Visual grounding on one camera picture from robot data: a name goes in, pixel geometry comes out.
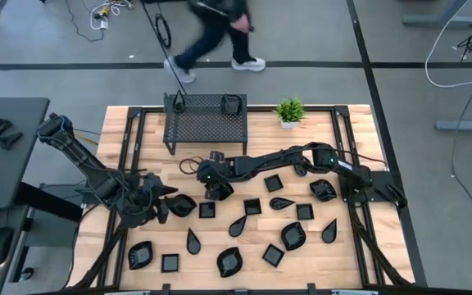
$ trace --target concrete floor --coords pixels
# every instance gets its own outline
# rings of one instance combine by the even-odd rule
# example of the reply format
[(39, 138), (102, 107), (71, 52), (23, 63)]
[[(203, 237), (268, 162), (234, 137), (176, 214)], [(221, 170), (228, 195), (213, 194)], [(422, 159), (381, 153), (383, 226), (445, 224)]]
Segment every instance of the concrete floor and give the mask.
[[(87, 7), (101, 3), (85, 0)], [(404, 13), (435, 13), (448, 1), (411, 2), (355, 0), (372, 62), (423, 62), (439, 29), (408, 28)], [(256, 33), (252, 52), (268, 61), (361, 61), (347, 9), (342, 0), (250, 1)], [(80, 0), (69, 0), (83, 34), (89, 15)], [(173, 34), (171, 52), (183, 50), (195, 38), (199, 24), (183, 3), (161, 5)], [(149, 7), (152, 14), (155, 5)], [(472, 16), (472, 2), (461, 13)], [(471, 30), (448, 31), (432, 61), (460, 60), (452, 46)], [(113, 16), (101, 42), (88, 43), (75, 34), (63, 0), (8, 0), (0, 15), (0, 64), (139, 63), (163, 60), (157, 40), (140, 7)], [(229, 61), (225, 42), (202, 61)], [(472, 54), (467, 61), (472, 61)], [(249, 103), (276, 103), (298, 95), (306, 103), (372, 103), (361, 68), (274, 67), (263, 73), (202, 68), (189, 93), (247, 93)], [(431, 70), (439, 83), (472, 79), (472, 69)], [(472, 85), (435, 88), (423, 69), (375, 69), (394, 151), (409, 199), (411, 219), (432, 287), (472, 289), (472, 204), (451, 178), (453, 134), (438, 132), (436, 119), (457, 119)], [(77, 127), (99, 131), (108, 105), (157, 105), (177, 83), (161, 69), (139, 70), (6, 70), (0, 71), (0, 97), (46, 97), (49, 111), (69, 116)], [(472, 106), (467, 118), (472, 119)], [(462, 134), (456, 154), (460, 178), (472, 192), (472, 134)], [(62, 154), (45, 145), (34, 149), (25, 181), (37, 185), (71, 184), (82, 175)], [(66, 279), (70, 249), (35, 248), (27, 266), (37, 274), (29, 281), (8, 284), (4, 293), (54, 290)]]

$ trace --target desk leg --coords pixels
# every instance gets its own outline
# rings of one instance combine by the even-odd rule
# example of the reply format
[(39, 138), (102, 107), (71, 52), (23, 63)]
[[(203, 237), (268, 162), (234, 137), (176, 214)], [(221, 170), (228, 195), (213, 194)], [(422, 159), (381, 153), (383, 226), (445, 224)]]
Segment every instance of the desk leg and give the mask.
[(45, 193), (39, 188), (21, 183), (16, 195), (15, 204), (25, 204), (41, 211), (79, 222), (83, 209), (79, 206)]
[(174, 156), (174, 154), (176, 154), (176, 143), (165, 143), (165, 145), (167, 146), (167, 149), (169, 150), (170, 154)]

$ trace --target wooden table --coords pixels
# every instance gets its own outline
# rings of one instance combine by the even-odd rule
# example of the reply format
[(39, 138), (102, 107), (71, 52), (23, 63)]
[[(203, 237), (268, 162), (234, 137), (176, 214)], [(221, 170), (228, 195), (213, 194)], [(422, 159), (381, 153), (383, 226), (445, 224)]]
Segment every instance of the wooden table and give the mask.
[[(107, 109), (98, 158), (108, 167), (116, 168), (118, 165), (127, 109), (128, 107)], [(358, 152), (368, 157), (383, 159), (370, 107), (351, 105), (349, 111)], [(261, 156), (277, 152), (281, 148), (312, 141), (335, 145), (331, 118), (326, 114), (308, 112), (306, 119), (296, 129), (289, 130), (279, 127), (277, 115), (273, 112), (249, 113), (248, 155)], [(195, 175), (180, 173), (179, 162), (193, 156), (208, 158), (211, 150), (224, 152), (227, 157), (240, 156), (241, 144), (181, 143), (176, 155), (171, 156), (162, 142), (164, 124), (164, 114), (154, 113), (146, 116), (139, 168), (160, 175), (164, 184), (179, 188), (178, 193), (189, 195), (196, 203), (205, 202), (203, 185), (196, 181)], [(134, 122), (132, 141), (136, 126)], [(343, 126), (341, 130), (343, 138), (346, 138)], [(130, 144), (127, 165), (131, 162), (133, 150), (134, 145)], [(382, 163), (365, 160), (361, 160), (361, 163), (372, 170), (384, 169)], [(284, 188), (268, 193), (263, 179), (274, 174), (279, 174)], [(336, 174), (308, 174), (301, 178), (295, 175), (292, 167), (284, 167), (261, 173), (245, 183), (233, 184), (235, 194), (223, 202), (216, 203), (214, 220), (199, 219), (197, 208), (185, 218), (170, 214), (164, 225), (151, 221), (137, 229), (131, 229), (126, 251), (136, 243), (150, 240), (155, 256), (152, 263), (141, 270), (129, 270), (128, 260), (125, 259), (120, 288), (159, 290), (163, 284), (171, 284), (172, 289), (187, 290), (304, 289), (307, 283), (315, 283), (317, 288), (359, 288), (361, 281), (356, 265), (347, 206), (340, 196), (330, 202), (320, 202), (311, 196), (308, 184), (317, 179), (327, 179), (339, 192)], [(315, 213), (314, 220), (301, 221), (307, 235), (305, 245), (295, 251), (286, 252), (277, 269), (263, 261), (261, 257), (269, 243), (284, 249), (279, 232), (285, 225), (297, 220), (297, 216), (295, 206), (282, 211), (270, 209), (269, 200), (276, 196), (286, 197), (298, 203), (309, 202)], [(243, 216), (243, 200), (254, 197), (261, 199), (262, 214), (249, 216), (243, 234), (231, 238), (228, 228)], [(370, 204), (370, 211), (376, 238), (383, 253), (404, 278), (414, 281), (402, 227), (394, 205), (375, 202)], [(102, 250), (107, 217), (108, 211), (101, 207), (90, 213), (83, 221), (75, 249), (75, 267), (69, 285), (83, 276)], [(325, 244), (321, 240), (321, 232), (334, 218), (338, 218), (338, 237), (334, 243)], [(202, 243), (202, 250), (195, 256), (186, 250), (188, 228), (194, 231)], [(235, 246), (238, 246), (242, 253), (243, 268), (236, 275), (222, 279), (216, 268), (216, 258), (223, 250)], [(364, 249), (370, 281), (375, 282), (371, 256), (367, 248)], [(179, 273), (162, 274), (161, 255), (171, 253), (179, 254)], [(107, 272), (108, 284), (111, 284), (115, 259), (116, 253), (113, 252)]]

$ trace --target walking person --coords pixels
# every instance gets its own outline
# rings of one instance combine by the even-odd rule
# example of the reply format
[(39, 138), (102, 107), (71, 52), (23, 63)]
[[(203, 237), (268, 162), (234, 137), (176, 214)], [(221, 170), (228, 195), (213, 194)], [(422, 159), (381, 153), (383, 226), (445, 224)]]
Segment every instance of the walking person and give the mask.
[(249, 11), (247, 0), (188, 0), (190, 10), (203, 23), (202, 36), (185, 52), (165, 60), (163, 66), (182, 83), (192, 83), (196, 60), (214, 50), (228, 33), (233, 44), (235, 70), (261, 71), (266, 62), (249, 54)]

